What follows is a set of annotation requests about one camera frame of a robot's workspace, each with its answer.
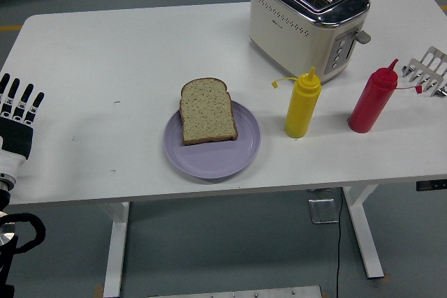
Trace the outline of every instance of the toaster lever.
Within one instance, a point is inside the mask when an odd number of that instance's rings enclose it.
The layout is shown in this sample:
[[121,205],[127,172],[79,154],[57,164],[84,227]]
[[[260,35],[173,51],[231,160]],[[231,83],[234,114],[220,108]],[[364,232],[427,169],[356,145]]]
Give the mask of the toaster lever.
[[362,45],[366,45],[371,41],[371,36],[365,31],[359,31],[356,35],[354,35],[354,40],[361,43]]

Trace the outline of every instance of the table leg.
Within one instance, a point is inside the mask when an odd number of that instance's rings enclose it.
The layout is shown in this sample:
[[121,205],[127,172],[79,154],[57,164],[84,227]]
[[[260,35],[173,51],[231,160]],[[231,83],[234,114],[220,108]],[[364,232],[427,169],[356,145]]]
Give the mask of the table leg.
[[99,207],[113,220],[103,296],[104,298],[119,297],[124,248],[126,246],[129,203],[118,202],[113,204],[101,204]]
[[377,185],[343,187],[344,197],[346,198],[354,230],[356,231],[358,246],[360,247],[368,278],[383,277],[379,255],[377,254],[365,210],[363,209],[363,202],[376,187]]

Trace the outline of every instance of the plate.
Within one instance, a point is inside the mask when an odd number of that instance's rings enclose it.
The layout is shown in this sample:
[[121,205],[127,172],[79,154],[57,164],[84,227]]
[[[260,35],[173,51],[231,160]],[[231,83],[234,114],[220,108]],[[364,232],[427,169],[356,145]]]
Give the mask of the plate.
[[165,152],[173,165],[194,177],[216,179],[239,172],[254,159],[261,143],[258,121],[246,107],[235,101],[231,104],[238,133],[234,141],[184,146],[180,111],[171,116],[163,141]]

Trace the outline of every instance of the tabletop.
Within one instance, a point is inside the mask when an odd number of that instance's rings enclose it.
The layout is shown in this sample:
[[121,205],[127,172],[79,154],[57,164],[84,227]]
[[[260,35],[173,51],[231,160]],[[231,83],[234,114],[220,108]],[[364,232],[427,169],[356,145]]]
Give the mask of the tabletop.
[[[346,70],[323,84],[307,134],[284,121],[293,83],[249,39],[249,3],[138,8],[30,17],[1,71],[45,92],[29,160],[11,204],[121,202],[447,177],[447,99],[396,91],[373,129],[346,120],[367,78],[396,71],[430,46],[447,52],[434,0],[371,0]],[[163,132],[189,80],[217,77],[258,120],[261,145],[242,171],[192,177],[165,154]],[[400,87],[411,86],[400,77]]]

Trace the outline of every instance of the mustard bottle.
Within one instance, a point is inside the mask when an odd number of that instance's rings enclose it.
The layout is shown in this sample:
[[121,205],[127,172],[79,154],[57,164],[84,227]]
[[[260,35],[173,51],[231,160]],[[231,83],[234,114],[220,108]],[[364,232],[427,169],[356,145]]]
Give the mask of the mustard bottle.
[[[295,139],[303,137],[309,128],[316,101],[320,96],[320,79],[315,75],[315,68],[312,67],[309,73],[303,73],[299,78],[286,77],[281,80],[295,80],[284,130],[289,137]],[[272,83],[274,88],[278,87],[279,81]]]

